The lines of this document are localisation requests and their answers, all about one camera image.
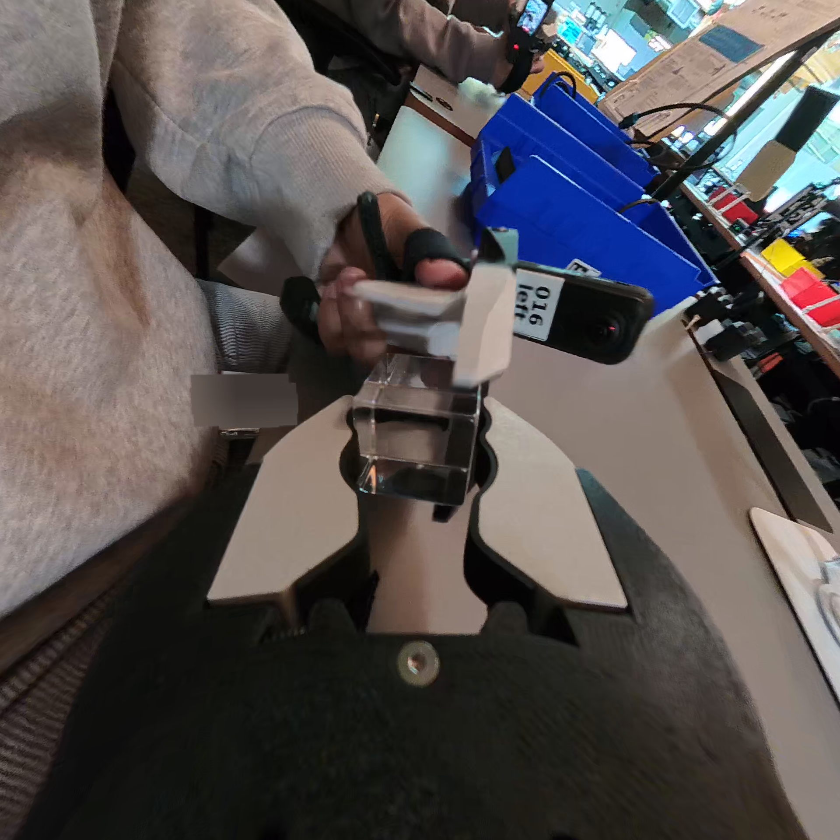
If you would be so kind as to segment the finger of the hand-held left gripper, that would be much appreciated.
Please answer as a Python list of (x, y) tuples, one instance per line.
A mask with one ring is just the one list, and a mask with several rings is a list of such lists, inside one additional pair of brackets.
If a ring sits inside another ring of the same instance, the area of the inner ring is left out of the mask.
[(480, 264), (518, 266), (518, 231), (509, 227), (485, 227), (480, 234)]
[(476, 265), (464, 290), (453, 387), (496, 380), (511, 362), (517, 278), (506, 265)]

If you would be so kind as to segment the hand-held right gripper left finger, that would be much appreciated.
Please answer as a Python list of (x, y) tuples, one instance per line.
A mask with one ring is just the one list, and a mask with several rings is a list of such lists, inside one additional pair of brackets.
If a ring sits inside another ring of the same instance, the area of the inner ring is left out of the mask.
[(365, 523), (342, 473), (352, 443), (343, 396), (289, 432), (263, 458), (206, 599), (267, 603), (301, 628), (321, 600), (365, 611)]

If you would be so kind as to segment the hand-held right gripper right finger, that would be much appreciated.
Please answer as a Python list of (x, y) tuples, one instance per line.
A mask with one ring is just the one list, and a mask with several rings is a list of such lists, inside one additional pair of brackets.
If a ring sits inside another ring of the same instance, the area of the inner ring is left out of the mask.
[(465, 577), (481, 601), (532, 596), (622, 613), (628, 600), (575, 467), (560, 447), (494, 397), (479, 451), (487, 477), (470, 509)]

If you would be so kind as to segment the clear acrylic cube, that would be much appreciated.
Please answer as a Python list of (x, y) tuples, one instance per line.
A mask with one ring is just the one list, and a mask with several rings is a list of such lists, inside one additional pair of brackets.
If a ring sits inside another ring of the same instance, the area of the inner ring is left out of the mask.
[(473, 484), (483, 385), (454, 383), (450, 360), (387, 354), (353, 398), (358, 491), (458, 508)]

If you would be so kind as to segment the person's left forearm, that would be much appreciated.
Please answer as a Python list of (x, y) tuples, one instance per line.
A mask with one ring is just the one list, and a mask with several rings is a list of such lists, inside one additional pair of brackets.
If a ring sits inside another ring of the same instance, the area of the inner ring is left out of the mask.
[(365, 150), (350, 93), (275, 2), (110, 2), (109, 73), (139, 161), (173, 193), (281, 238), (316, 276), (363, 193), (410, 203)]

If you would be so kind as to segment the person's left hand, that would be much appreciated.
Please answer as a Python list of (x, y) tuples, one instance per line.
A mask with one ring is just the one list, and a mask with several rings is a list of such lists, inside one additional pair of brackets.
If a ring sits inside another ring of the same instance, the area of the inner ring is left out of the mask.
[[(377, 202), (387, 251), (395, 266), (402, 269), (406, 241), (427, 224), (400, 195), (381, 193)], [(352, 288), (360, 281), (372, 279), (374, 268), (360, 212), (354, 208), (341, 221), (322, 260), (318, 275), (322, 282), (318, 330), (326, 351), (348, 355), (368, 368), (385, 353), (385, 335), (377, 328), (369, 303), (356, 298)]]

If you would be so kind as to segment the tagged blue plastic bin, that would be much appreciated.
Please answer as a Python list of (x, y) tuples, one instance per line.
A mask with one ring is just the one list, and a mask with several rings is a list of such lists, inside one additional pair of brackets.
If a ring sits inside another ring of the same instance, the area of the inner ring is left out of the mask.
[(513, 228), (520, 259), (646, 289), (659, 314), (716, 279), (647, 194), (514, 93), (471, 147), (465, 220), (475, 242), (484, 228)]

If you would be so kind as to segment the black charging dock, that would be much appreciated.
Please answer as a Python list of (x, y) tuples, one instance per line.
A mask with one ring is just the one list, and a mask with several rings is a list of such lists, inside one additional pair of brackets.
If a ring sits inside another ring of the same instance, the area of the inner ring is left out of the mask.
[(703, 349), (712, 359), (723, 363), (759, 348), (766, 340), (765, 333), (752, 323), (728, 319), (721, 323), (720, 331), (703, 343)]
[(724, 322), (730, 318), (733, 298), (725, 290), (712, 288), (698, 294), (682, 312), (684, 326), (701, 329), (712, 322)]

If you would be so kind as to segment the small red bin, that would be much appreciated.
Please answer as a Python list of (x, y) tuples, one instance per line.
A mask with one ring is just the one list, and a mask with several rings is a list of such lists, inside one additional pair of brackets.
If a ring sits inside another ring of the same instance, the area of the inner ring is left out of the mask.
[(814, 271), (799, 267), (782, 280), (780, 288), (791, 304), (819, 327), (838, 328), (839, 294)]
[(741, 224), (749, 227), (760, 218), (748, 200), (741, 194), (721, 188), (709, 196), (710, 206), (730, 225)]

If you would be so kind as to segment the wooden workbench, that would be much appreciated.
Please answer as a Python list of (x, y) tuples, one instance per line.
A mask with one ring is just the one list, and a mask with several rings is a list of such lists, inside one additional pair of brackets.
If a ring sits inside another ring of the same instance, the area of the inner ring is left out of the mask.
[(686, 236), (716, 275), (718, 282), (725, 285), (727, 280), (732, 280), (737, 287), (744, 287), (748, 291), (762, 289), (764, 296), (772, 300), (775, 308), (785, 315), (837, 379), (838, 340), (832, 339), (831, 333), (838, 328), (820, 326), (809, 312), (795, 306), (782, 289), (782, 274), (754, 248), (743, 248), (740, 238), (730, 230), (726, 220), (705, 202), (704, 196), (693, 185), (682, 184), (679, 194), (680, 198), (673, 202), (675, 213), (685, 219), (701, 217), (701, 220), (686, 222)]

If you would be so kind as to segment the yellow plastic bin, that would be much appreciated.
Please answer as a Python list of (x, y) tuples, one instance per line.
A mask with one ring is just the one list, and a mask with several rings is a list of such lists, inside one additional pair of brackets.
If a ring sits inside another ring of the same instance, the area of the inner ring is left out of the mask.
[(594, 85), (592, 78), (577, 70), (568, 60), (549, 50), (543, 55), (545, 69), (549, 74), (561, 74), (567, 81), (574, 80), (574, 86), (578, 94), (582, 95), (589, 103), (595, 104), (602, 96), (602, 92)]

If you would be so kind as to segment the small yellow bin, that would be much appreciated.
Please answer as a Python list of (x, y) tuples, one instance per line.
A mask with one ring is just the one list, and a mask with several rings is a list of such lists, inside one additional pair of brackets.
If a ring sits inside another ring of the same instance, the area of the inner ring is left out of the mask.
[(783, 277), (790, 277), (800, 269), (810, 272), (820, 280), (825, 277), (817, 266), (783, 238), (775, 239), (761, 250), (760, 255)]

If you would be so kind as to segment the white tray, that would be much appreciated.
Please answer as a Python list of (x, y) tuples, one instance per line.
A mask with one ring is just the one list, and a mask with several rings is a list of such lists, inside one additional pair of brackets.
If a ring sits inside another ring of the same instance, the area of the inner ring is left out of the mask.
[(839, 699), (839, 555), (815, 529), (764, 509), (752, 529), (836, 700)]

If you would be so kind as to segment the cardboard box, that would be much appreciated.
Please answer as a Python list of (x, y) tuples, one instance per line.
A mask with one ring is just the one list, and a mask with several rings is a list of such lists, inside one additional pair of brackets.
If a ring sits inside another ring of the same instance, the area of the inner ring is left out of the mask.
[(686, 112), (680, 103), (708, 102), (814, 37), (836, 31), (838, 19), (838, 1), (742, 2), (622, 82), (602, 100), (602, 110), (619, 123), (633, 113), (671, 106), (637, 126), (657, 134)]

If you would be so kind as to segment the black metal pole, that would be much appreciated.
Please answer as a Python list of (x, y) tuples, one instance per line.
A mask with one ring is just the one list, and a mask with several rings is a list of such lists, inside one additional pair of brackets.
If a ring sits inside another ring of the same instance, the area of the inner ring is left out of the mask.
[(746, 123), (760, 107), (768, 101), (779, 90), (786, 81), (801, 67), (804, 66), (819, 49), (835, 35), (838, 34), (839, 23), (829, 28), (826, 32), (815, 35), (802, 45), (794, 49), (790, 54), (776, 59), (769, 70), (762, 74), (752, 93), (744, 95), (737, 104), (739, 110), (731, 108), (727, 112), (723, 126), (714, 135), (711, 135), (707, 142), (703, 143), (685, 163), (668, 175), (661, 184), (652, 192), (651, 199), (654, 203), (668, 201), (689, 175), (701, 172), (715, 165), (719, 153), (727, 152), (727, 143), (734, 140), (741, 127)]

